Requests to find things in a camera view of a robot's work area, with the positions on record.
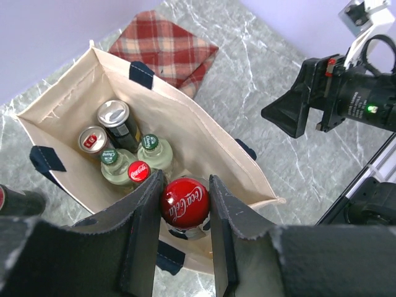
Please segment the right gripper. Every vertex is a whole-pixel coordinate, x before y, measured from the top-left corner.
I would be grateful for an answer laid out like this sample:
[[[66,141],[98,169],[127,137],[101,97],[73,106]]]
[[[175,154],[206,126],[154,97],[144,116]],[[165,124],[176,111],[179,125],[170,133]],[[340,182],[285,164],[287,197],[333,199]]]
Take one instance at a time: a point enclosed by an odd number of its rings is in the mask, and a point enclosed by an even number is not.
[[[337,127],[343,121],[335,106],[345,73],[344,61],[341,54],[305,60],[289,91],[263,108],[261,116],[294,139],[305,133],[311,108],[322,111],[318,131],[329,132]]]

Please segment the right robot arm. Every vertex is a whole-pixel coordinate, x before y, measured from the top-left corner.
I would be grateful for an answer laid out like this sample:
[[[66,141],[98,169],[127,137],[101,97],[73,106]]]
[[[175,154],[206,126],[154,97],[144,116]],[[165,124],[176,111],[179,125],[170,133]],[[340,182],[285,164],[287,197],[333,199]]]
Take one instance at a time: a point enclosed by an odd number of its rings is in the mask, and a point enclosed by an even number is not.
[[[394,51],[386,35],[363,44],[356,66],[345,66],[344,55],[311,58],[289,91],[262,109],[261,116],[292,138],[301,137],[309,110],[322,111],[316,129],[329,132],[350,119],[395,133],[395,69],[383,73],[368,61],[368,48],[382,41]],[[326,211],[319,224],[395,225],[395,135]]]

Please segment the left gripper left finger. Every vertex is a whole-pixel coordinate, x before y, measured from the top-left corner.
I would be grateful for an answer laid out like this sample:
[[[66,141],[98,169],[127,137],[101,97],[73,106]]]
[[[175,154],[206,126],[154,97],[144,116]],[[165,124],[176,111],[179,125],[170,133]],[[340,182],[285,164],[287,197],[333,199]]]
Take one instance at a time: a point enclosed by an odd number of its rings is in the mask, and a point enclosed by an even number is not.
[[[151,296],[160,231],[158,171],[110,207],[72,226],[84,235],[82,296]]]

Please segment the cream canvas tote bag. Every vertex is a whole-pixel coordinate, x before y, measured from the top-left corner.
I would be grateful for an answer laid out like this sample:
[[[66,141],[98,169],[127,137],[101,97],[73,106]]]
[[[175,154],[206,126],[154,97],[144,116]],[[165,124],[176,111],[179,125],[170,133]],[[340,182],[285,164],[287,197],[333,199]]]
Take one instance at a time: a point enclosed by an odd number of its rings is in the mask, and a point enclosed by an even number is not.
[[[31,161],[91,213],[123,193],[105,181],[98,160],[81,151],[80,133],[98,123],[97,109],[112,98],[127,103],[141,133],[166,139],[176,158],[173,176],[218,176],[250,207],[283,202],[259,165],[196,102],[157,77],[144,63],[90,47],[59,80],[17,115],[33,148]]]

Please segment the green cap bottle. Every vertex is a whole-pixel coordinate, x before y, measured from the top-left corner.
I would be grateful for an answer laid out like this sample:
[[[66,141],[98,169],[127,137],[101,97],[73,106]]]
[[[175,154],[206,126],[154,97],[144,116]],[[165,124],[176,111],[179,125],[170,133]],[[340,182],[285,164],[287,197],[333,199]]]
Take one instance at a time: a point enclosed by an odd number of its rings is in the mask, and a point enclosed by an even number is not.
[[[134,183],[128,175],[129,166],[137,157],[128,150],[108,148],[102,151],[101,173],[103,177],[118,189],[128,194],[134,190]]]
[[[173,149],[166,139],[155,134],[146,134],[141,138],[137,158],[151,169],[162,170],[164,174],[170,175],[173,170]]]

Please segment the small red top can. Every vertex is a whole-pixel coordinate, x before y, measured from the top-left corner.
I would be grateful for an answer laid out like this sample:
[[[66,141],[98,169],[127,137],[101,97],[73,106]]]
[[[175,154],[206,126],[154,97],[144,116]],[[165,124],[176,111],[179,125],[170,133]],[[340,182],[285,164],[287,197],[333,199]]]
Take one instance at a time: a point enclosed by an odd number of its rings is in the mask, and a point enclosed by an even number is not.
[[[91,159],[100,162],[101,154],[108,149],[115,149],[108,133],[100,126],[89,126],[78,137],[80,150]]]

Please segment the tall dark can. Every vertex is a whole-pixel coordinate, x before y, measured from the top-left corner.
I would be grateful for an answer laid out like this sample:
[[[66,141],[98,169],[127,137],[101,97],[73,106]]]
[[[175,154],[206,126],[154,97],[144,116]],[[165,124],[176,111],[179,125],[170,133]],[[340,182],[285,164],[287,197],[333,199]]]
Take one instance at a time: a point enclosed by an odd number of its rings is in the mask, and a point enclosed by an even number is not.
[[[141,133],[127,103],[118,99],[104,102],[97,109],[97,119],[119,148],[138,151]]]

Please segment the green cap bottle left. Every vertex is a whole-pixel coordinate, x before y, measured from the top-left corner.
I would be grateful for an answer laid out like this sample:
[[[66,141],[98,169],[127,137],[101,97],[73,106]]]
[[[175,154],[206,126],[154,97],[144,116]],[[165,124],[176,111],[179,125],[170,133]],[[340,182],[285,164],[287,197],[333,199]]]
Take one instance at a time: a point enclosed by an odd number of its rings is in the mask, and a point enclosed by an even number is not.
[[[101,173],[103,177],[118,189],[128,194],[134,190],[134,183],[128,175],[129,166],[137,157],[128,150],[108,148],[102,151]]]

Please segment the red plaid folded cloth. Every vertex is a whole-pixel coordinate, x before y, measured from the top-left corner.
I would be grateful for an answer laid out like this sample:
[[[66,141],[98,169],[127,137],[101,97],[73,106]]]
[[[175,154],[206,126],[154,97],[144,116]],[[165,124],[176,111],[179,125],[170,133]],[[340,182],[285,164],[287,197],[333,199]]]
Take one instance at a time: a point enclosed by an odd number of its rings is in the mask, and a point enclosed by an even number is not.
[[[157,77],[194,98],[218,50],[156,11],[144,11],[133,18],[108,52],[144,63]]]

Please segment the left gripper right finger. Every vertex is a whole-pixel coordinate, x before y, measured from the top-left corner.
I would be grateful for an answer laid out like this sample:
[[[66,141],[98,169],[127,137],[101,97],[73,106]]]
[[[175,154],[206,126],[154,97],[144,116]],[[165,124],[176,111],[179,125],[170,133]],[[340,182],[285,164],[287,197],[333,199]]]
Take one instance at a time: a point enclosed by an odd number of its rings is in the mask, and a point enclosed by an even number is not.
[[[216,175],[209,178],[210,223],[217,296],[235,296],[240,284],[237,240],[256,241],[272,222],[235,197]]]

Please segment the green cap bottle right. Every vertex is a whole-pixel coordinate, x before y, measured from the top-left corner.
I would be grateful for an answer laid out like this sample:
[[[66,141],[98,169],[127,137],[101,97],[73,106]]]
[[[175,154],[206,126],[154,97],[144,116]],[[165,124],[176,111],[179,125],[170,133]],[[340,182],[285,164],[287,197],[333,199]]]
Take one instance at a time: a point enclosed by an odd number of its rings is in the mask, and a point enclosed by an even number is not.
[[[137,158],[151,169],[162,170],[164,174],[170,175],[173,170],[173,149],[166,139],[155,134],[146,134],[141,138]]]

